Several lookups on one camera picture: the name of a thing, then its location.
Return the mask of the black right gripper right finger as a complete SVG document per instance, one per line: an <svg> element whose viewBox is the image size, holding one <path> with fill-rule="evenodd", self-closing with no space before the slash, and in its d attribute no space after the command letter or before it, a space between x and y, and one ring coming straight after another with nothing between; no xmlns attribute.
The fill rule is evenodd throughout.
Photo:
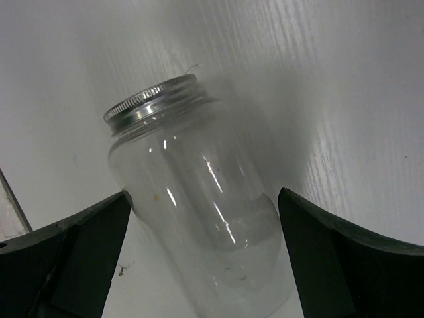
<svg viewBox="0 0 424 318"><path fill-rule="evenodd" d="M369 231L283 188L282 231L305 317L422 317L423 247Z"/></svg>

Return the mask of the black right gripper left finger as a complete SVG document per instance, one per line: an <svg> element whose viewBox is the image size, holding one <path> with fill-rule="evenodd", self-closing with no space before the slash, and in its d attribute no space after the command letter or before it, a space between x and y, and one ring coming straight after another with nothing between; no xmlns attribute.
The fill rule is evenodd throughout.
<svg viewBox="0 0 424 318"><path fill-rule="evenodd" d="M1 316L101 317L130 211L119 192L1 242Z"/></svg>

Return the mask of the clear bottle metal rim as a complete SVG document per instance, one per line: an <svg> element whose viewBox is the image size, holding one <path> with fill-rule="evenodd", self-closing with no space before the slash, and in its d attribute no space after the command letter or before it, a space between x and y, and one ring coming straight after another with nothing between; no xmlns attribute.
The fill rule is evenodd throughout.
<svg viewBox="0 0 424 318"><path fill-rule="evenodd" d="M109 167L198 317L269 317L290 294L280 217L228 107L193 74L104 121Z"/></svg>

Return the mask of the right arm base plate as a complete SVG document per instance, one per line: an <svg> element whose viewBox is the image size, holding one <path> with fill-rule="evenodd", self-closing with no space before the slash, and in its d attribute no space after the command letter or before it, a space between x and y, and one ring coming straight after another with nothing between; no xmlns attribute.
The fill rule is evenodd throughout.
<svg viewBox="0 0 424 318"><path fill-rule="evenodd" d="M32 227L1 172L1 241L32 232Z"/></svg>

